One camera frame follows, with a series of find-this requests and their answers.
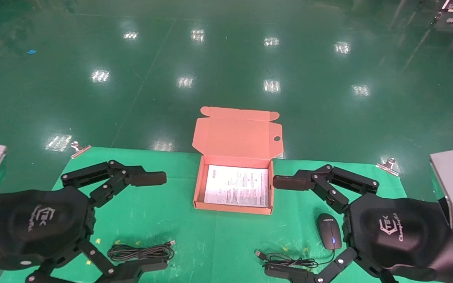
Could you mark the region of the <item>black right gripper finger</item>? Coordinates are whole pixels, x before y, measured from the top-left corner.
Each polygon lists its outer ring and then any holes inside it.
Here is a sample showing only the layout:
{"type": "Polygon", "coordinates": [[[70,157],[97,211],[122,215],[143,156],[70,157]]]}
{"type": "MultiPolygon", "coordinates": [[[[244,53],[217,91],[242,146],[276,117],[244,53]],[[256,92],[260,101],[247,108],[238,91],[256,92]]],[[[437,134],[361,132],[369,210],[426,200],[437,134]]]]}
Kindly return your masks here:
{"type": "Polygon", "coordinates": [[[273,186],[284,190],[312,191],[333,211],[344,214],[349,207],[349,199],[335,186],[360,195],[375,195],[379,183],[363,175],[326,164],[316,170],[297,170],[293,176],[276,175],[273,177],[273,186]]]}
{"type": "Polygon", "coordinates": [[[287,256],[287,263],[278,263],[273,259],[273,253],[263,255],[263,268],[270,277],[287,279],[291,283],[331,283],[337,277],[342,281],[341,272],[352,265],[352,272],[346,272],[354,281],[363,283],[370,280],[358,274],[361,270],[373,278],[379,278],[382,283],[397,282],[397,248],[396,247],[347,247],[333,257],[318,274],[312,272],[313,268],[321,266],[320,263],[297,267],[297,261],[287,256]]]}

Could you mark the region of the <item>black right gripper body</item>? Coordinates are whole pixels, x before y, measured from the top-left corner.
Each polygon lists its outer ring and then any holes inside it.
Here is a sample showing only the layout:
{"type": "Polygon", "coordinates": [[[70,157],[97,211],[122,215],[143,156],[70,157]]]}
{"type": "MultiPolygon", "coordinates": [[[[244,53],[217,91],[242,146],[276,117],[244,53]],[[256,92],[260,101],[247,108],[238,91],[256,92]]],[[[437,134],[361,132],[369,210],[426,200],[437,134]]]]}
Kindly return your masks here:
{"type": "Polygon", "coordinates": [[[453,231],[435,202],[363,195],[344,214],[344,241],[371,276],[453,282],[453,231]]]}

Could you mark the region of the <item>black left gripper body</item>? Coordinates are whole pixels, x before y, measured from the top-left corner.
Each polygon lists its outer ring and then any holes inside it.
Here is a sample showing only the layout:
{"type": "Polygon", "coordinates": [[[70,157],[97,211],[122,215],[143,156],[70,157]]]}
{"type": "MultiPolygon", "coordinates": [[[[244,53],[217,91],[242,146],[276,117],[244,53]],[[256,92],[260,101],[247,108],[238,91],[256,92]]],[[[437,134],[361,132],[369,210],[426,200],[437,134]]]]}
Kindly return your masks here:
{"type": "Polygon", "coordinates": [[[72,187],[0,194],[0,270],[21,270],[45,262],[61,268],[90,239],[95,211],[72,187]]]}

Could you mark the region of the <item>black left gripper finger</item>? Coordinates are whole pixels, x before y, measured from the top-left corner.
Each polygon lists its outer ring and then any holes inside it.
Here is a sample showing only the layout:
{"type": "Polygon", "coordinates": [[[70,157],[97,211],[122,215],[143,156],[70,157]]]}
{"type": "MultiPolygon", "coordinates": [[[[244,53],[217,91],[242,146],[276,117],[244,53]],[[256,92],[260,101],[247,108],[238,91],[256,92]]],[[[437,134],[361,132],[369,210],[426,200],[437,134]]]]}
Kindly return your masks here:
{"type": "Polygon", "coordinates": [[[110,160],[65,173],[61,180],[64,187],[71,186],[76,189],[103,181],[89,197],[89,205],[100,208],[129,185],[163,185],[167,182],[167,175],[163,171],[147,172],[142,165],[123,165],[110,160]]]}
{"type": "Polygon", "coordinates": [[[87,256],[102,273],[97,283],[138,283],[145,272],[164,270],[169,262],[169,243],[146,248],[113,245],[104,256],[90,240],[32,241],[26,243],[25,254],[35,255],[39,267],[26,278],[27,283],[66,283],[52,276],[54,269],[74,259],[80,253],[87,256]]]}

